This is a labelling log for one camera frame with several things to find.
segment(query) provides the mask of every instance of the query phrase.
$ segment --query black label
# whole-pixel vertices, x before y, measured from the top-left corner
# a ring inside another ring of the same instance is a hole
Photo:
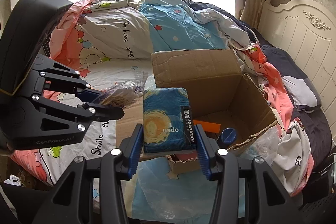
[[[181,106],[185,141],[187,144],[196,144],[194,122],[189,106]]]

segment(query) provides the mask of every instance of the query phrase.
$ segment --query tissue pack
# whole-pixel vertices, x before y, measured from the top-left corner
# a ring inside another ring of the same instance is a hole
[[[144,152],[165,154],[195,149],[187,91],[184,88],[152,89],[145,90],[143,96]]]

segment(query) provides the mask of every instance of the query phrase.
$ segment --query blue bottle cap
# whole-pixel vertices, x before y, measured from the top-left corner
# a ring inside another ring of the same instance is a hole
[[[226,128],[223,130],[220,138],[226,145],[231,145],[237,139],[237,132],[234,128]]]

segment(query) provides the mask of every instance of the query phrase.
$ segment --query blue star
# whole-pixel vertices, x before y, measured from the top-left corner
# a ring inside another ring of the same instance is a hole
[[[89,40],[82,42],[83,48],[90,48],[92,47],[92,43]]]
[[[99,195],[97,189],[93,189],[93,197],[96,198],[98,196],[100,196],[100,195]]]

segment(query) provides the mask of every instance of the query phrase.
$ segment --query white headboard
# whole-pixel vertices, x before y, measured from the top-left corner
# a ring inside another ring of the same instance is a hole
[[[336,18],[313,0],[264,3],[258,31],[290,54],[314,84],[333,137],[336,136]]]

